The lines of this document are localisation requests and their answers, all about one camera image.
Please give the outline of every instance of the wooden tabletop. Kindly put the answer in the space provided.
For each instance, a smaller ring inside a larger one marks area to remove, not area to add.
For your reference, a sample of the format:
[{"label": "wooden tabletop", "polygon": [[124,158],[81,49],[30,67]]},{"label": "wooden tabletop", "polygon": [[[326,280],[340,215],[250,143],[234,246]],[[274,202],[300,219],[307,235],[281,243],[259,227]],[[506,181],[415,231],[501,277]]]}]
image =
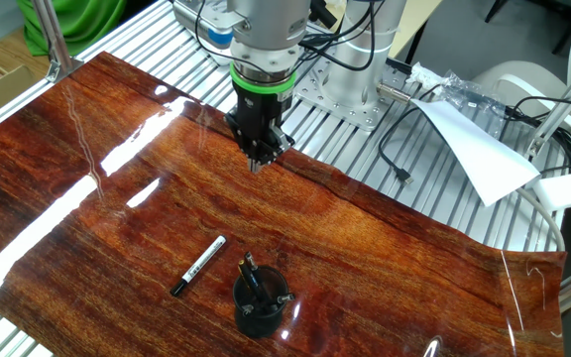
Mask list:
[{"label": "wooden tabletop", "polygon": [[[269,338],[236,328],[246,251],[296,295]],[[564,259],[486,247],[295,150],[251,174],[221,112],[108,54],[0,124],[0,313],[61,357],[422,356],[436,337],[561,356]]]},{"label": "wooden tabletop", "polygon": [[[426,23],[435,9],[440,5],[442,0],[407,0],[404,5],[404,11],[400,18],[400,28],[394,37],[392,47],[389,49],[389,57],[395,59],[400,51],[411,41],[417,31]],[[345,5],[334,6],[328,5],[327,9],[339,19],[336,23],[340,23],[340,19],[345,13]]]}]

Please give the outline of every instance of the pen holder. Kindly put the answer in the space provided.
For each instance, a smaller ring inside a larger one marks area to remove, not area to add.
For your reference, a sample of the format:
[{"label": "pen holder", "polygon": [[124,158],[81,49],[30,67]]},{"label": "pen holder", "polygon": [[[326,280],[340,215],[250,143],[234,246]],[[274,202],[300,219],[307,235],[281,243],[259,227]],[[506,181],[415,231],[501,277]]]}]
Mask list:
[{"label": "pen holder", "polygon": [[[255,274],[258,274],[263,281],[266,293],[271,299],[288,293],[286,278],[276,269],[260,266]],[[233,300],[237,328],[248,337],[268,337],[275,333],[282,323],[286,303],[259,302],[241,277],[237,278],[233,286]],[[249,305],[253,307],[250,312],[248,312]]]}]

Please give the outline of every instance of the white cable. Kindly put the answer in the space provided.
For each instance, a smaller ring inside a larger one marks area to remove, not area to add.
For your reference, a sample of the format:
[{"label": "white cable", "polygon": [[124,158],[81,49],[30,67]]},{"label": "white cable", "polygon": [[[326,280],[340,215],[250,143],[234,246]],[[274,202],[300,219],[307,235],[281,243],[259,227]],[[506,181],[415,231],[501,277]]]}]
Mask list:
[{"label": "white cable", "polygon": [[550,229],[552,230],[552,233],[554,233],[554,239],[556,240],[556,246],[557,246],[559,252],[564,252],[565,251],[565,241],[563,240],[563,235],[561,234],[561,229],[559,228],[558,225],[556,225],[556,222],[552,218],[552,215],[550,215],[550,213],[543,207],[543,205],[541,205],[541,203],[539,201],[537,201],[534,198],[534,196],[532,196],[525,189],[517,188],[516,192],[521,197],[525,198],[525,200],[530,202],[530,204],[532,206],[534,206],[534,209],[536,209],[541,214],[541,216],[543,216],[543,219],[545,219],[547,224],[550,225]]}]

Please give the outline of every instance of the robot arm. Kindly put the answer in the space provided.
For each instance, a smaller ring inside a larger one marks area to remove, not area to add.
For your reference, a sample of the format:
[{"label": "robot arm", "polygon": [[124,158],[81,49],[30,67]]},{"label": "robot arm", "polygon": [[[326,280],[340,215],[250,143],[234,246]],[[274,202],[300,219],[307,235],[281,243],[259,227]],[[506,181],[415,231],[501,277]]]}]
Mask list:
[{"label": "robot arm", "polygon": [[[224,2],[212,5],[222,6]],[[256,173],[293,144],[281,130],[292,102],[294,69],[310,0],[228,0],[220,12],[196,0],[176,0],[177,18],[218,49],[230,46],[237,107],[226,115],[249,169]]]}]

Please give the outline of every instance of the glossy wood panel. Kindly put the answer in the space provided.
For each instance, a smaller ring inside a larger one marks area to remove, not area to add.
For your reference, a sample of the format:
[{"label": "glossy wood panel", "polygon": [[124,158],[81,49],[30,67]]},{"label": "glossy wood panel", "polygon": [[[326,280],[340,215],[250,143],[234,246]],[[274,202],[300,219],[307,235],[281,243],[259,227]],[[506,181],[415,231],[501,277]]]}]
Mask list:
[{"label": "glossy wood panel", "polygon": [[[57,356],[562,355],[564,254],[485,247],[295,150],[253,175],[222,117],[101,54],[1,124],[0,252],[38,243],[0,313]],[[297,296],[271,338],[235,327],[248,250]]]}]

